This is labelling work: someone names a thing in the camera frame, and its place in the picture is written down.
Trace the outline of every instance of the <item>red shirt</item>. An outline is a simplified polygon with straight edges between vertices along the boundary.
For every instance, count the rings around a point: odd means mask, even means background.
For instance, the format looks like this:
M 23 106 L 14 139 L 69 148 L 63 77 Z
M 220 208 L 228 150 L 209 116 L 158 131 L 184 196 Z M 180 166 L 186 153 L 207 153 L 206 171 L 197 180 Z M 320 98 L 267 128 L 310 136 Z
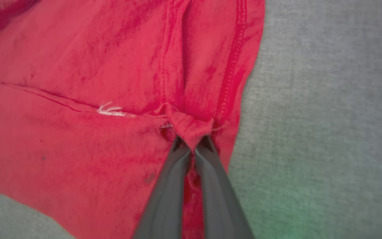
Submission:
M 227 168 L 263 18 L 263 0 L 0 0 L 0 193 L 130 238 L 175 134 L 210 134 Z M 202 206 L 191 170 L 183 238 Z

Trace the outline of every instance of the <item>white thread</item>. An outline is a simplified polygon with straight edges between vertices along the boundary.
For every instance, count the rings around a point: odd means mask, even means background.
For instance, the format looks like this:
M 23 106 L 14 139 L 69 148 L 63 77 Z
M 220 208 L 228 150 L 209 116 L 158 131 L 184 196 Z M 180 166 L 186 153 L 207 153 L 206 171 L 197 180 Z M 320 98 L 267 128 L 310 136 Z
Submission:
M 161 126 L 160 129 L 169 128 L 169 127 L 173 127 L 173 125 L 171 123 L 168 123 L 168 124 Z
M 100 108 L 97 110 L 98 113 L 102 115 L 115 115 L 115 116 L 130 116 L 130 117 L 135 117 L 136 115 L 131 114 L 131 113 L 126 113 L 120 111 L 122 107 L 109 107 L 107 109 L 104 109 L 107 105 L 111 104 L 112 102 L 108 102 L 107 104 L 104 104 L 100 106 Z

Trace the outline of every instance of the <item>gray fabric background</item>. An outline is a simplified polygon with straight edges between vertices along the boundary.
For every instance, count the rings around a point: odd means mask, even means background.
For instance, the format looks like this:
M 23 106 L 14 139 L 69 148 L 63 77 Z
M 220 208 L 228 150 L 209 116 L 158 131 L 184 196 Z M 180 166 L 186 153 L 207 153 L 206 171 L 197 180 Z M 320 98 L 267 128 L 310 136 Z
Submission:
M 257 238 L 382 238 L 382 0 L 267 0 L 229 175 Z M 0 239 L 71 238 L 0 195 Z

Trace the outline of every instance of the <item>dark stain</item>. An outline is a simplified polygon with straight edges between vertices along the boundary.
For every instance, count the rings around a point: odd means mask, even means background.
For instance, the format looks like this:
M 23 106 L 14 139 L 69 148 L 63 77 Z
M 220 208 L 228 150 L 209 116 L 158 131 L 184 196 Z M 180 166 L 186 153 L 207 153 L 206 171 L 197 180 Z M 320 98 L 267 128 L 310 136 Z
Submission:
M 156 177 L 156 174 L 147 175 L 147 177 L 145 177 L 144 179 L 144 183 L 149 185 L 154 180 L 155 177 Z

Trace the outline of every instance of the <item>red fabric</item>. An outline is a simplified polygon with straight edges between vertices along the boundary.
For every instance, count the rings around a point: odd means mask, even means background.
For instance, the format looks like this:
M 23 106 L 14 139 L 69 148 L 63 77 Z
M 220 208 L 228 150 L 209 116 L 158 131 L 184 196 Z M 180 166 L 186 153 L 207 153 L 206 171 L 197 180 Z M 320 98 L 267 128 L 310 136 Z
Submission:
M 227 168 L 263 17 L 263 0 L 0 0 L 0 193 L 77 238 L 130 238 L 170 134 L 211 134 Z M 191 170 L 186 239 L 198 186 Z

